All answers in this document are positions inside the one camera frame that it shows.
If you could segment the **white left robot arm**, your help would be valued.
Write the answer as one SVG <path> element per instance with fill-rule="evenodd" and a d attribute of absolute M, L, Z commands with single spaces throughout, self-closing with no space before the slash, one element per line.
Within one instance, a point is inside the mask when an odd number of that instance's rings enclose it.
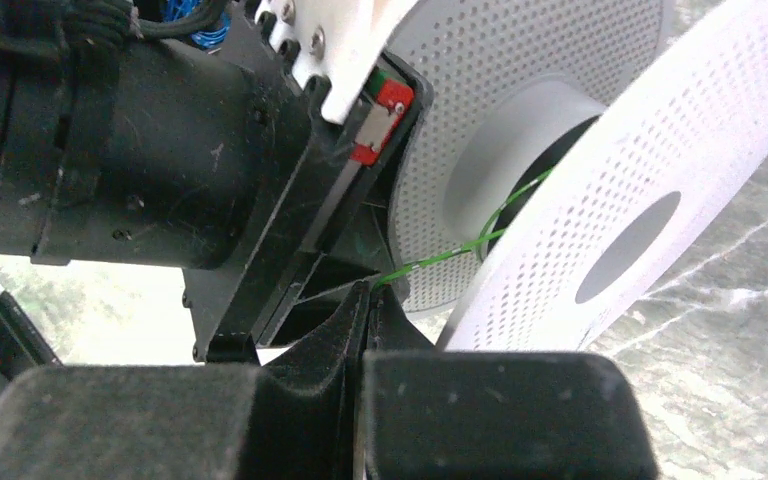
<path fill-rule="evenodd" d="M 288 346 L 395 264 L 429 81 L 373 1 L 0 1 L 0 254 L 179 268 L 198 361 Z"/>

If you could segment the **white perforated filament spool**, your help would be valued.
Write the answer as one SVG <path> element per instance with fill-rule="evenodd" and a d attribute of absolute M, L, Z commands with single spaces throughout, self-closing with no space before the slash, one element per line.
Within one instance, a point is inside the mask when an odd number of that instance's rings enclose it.
<path fill-rule="evenodd" d="M 390 244 L 444 350 L 575 350 L 768 155 L 768 1 L 676 40 L 670 1 L 422 1 L 390 51 L 433 88 Z"/>

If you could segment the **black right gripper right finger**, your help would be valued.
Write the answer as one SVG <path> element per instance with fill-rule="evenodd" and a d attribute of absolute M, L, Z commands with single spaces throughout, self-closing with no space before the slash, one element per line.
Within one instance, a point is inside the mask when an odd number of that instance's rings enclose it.
<path fill-rule="evenodd" d="M 581 352 L 441 352 L 392 289 L 371 298 L 363 359 L 368 479 L 655 479 L 633 388 Z"/>

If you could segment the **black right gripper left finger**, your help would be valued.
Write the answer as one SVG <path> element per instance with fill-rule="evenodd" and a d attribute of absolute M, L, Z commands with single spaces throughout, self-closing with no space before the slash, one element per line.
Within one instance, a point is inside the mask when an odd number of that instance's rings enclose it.
<path fill-rule="evenodd" d="M 0 396 L 0 479 L 359 479 L 370 300 L 264 366 L 34 368 Z"/>

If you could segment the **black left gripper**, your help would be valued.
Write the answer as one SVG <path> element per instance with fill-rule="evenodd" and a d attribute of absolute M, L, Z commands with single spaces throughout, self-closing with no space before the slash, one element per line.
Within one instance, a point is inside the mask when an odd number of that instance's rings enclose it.
<path fill-rule="evenodd" d="M 198 362 L 238 361 L 246 349 L 291 343 L 354 283 L 396 267 L 390 195 L 432 87 L 385 52 L 343 125 L 320 114 L 329 90 L 318 76 L 299 86 L 288 58 L 271 57 L 254 97 L 261 169 L 251 214 L 221 267 L 184 274 Z"/>

